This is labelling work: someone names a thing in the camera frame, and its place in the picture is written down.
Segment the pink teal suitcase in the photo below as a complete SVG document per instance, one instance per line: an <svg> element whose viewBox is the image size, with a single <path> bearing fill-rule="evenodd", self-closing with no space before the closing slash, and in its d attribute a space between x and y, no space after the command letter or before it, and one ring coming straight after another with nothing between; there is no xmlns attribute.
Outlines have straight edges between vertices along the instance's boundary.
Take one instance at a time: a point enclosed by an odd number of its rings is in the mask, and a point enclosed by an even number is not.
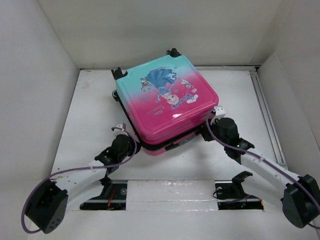
<svg viewBox="0 0 320 240"><path fill-rule="evenodd" d="M111 70L112 95L148 155L157 156L196 136L219 104L215 90L176 48L131 67Z"/></svg>

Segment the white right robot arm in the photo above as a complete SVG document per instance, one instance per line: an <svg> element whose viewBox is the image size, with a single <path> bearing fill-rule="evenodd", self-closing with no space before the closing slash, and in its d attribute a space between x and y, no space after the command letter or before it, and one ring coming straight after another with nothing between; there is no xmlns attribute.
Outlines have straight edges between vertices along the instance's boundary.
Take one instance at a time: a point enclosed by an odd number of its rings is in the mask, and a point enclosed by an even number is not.
<svg viewBox="0 0 320 240"><path fill-rule="evenodd" d="M218 142L230 159L248 169L232 179L231 191L235 196L244 199L253 195L274 205L300 229L319 217L320 188L316 179L309 174L291 172L269 160L240 137L233 119L207 118L199 133L206 142Z"/></svg>

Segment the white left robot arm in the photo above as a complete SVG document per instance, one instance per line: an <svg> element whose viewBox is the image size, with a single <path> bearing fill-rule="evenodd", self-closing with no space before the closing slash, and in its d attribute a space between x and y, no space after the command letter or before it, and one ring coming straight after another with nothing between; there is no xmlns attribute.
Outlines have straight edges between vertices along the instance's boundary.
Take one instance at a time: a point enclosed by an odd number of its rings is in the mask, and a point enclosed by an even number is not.
<svg viewBox="0 0 320 240"><path fill-rule="evenodd" d="M47 176L31 191L20 216L22 229L28 234L49 234L64 219L67 208L76 197L96 183L94 192L100 198L111 194L106 178L127 163L141 149L129 133L119 134L88 165L60 170Z"/></svg>

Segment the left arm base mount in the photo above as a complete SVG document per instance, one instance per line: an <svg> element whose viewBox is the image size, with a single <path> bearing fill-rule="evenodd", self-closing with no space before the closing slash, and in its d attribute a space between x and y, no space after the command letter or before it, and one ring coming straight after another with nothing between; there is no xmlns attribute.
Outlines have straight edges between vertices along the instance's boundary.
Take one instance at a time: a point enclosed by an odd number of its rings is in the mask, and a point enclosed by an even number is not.
<svg viewBox="0 0 320 240"><path fill-rule="evenodd" d="M128 193L128 180L105 180L100 195L79 206L82 211L125 211Z"/></svg>

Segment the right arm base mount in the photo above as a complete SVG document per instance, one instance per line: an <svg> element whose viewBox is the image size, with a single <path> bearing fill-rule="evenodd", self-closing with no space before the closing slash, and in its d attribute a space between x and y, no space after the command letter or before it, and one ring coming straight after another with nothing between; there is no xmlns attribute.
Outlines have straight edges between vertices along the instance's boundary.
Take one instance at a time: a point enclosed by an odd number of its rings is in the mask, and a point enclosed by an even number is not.
<svg viewBox="0 0 320 240"><path fill-rule="evenodd" d="M212 197L217 200L217 209L222 210L264 210L263 202L254 195L245 193L242 183L253 174L243 171L231 180L215 181Z"/></svg>

